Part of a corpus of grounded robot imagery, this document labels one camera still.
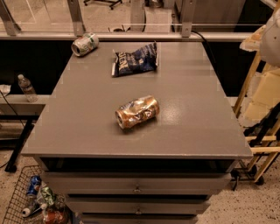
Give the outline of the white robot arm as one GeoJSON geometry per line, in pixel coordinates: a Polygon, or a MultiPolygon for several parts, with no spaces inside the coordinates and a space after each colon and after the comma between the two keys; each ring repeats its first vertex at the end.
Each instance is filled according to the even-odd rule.
{"type": "Polygon", "coordinates": [[[280,67],[280,9],[273,13],[266,25],[244,39],[240,48],[247,52],[259,52],[262,61],[280,67]]]}

